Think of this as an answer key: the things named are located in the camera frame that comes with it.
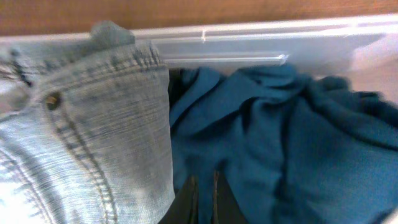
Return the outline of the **black garment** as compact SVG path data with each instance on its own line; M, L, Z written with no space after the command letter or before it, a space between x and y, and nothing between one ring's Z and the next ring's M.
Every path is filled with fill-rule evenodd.
M187 178L159 224L199 224L205 214L211 224L248 224L225 175L216 171L212 181L211 191L202 197L198 178Z

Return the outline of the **blue garment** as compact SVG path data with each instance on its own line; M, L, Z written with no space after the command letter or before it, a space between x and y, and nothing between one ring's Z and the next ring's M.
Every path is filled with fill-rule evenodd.
M290 65L170 73L174 188L225 175L249 223L379 223L397 210L397 108Z

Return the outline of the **light blue jeans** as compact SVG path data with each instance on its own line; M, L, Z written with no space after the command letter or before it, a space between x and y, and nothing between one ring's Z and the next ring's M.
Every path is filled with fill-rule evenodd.
M1 48L1 222L157 223L174 200L169 71L113 22Z

